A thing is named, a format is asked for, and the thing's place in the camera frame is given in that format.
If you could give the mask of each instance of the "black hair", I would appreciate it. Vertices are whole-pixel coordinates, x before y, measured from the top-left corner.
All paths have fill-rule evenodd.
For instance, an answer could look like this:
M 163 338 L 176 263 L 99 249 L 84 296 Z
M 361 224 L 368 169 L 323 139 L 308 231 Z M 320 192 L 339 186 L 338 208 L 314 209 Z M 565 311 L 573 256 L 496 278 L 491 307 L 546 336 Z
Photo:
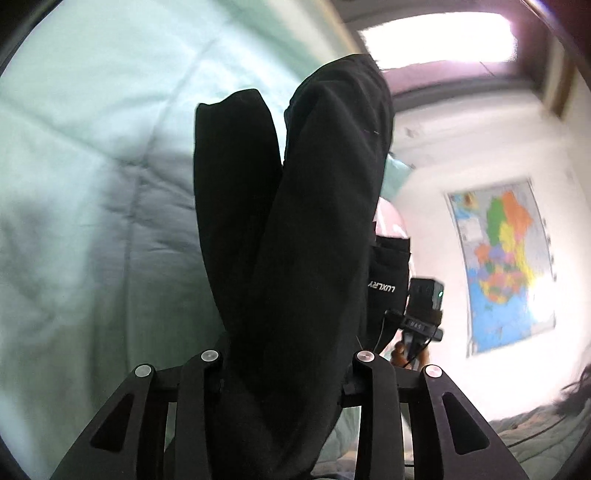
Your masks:
M 578 381 L 563 388 L 563 398 L 556 404 L 562 415 L 578 415 L 591 398 L 591 364 L 585 367 Z

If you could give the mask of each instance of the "pant leg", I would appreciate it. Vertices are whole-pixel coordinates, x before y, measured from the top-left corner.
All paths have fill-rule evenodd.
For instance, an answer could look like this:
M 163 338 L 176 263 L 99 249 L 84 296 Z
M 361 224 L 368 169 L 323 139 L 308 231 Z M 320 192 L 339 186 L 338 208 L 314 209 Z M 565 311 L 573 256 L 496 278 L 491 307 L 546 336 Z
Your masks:
M 209 412 L 218 478 L 306 478 L 340 413 L 366 315 L 372 220 L 392 137 L 369 56 L 328 64 L 285 113 L 284 171 Z
M 201 104 L 194 190 L 201 252 L 230 339 L 243 328 L 245 286 L 281 181 L 271 113 L 257 90 Z

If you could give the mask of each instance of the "light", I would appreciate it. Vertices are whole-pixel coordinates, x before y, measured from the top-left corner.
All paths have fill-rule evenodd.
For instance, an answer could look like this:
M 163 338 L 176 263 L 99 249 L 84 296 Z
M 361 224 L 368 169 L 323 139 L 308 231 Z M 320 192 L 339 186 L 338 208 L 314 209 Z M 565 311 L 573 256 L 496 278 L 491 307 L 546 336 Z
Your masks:
M 380 69 L 431 61 L 508 61 L 517 40 L 498 14 L 454 12 L 401 18 L 359 32 Z
M 537 278 L 528 289 L 527 306 L 536 322 L 546 322 L 554 313 L 554 281 L 551 275 Z

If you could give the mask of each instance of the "poster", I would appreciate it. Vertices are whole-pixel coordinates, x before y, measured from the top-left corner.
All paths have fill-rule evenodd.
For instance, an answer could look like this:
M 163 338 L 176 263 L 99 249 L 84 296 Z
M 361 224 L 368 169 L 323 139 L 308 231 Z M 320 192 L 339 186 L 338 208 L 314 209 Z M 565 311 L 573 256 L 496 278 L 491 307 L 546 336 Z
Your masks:
M 449 195 L 469 292 L 468 355 L 554 328 L 554 276 L 529 181 Z

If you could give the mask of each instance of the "pink object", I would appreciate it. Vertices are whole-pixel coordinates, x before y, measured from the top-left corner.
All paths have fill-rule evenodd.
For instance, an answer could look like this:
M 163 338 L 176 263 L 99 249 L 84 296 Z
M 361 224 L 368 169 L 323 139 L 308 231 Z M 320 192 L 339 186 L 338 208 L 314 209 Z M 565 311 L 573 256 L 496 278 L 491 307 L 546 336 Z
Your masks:
M 374 222 L 376 222 L 375 233 L 379 236 L 408 238 L 402 216 L 394 205 L 382 197 L 378 200 Z

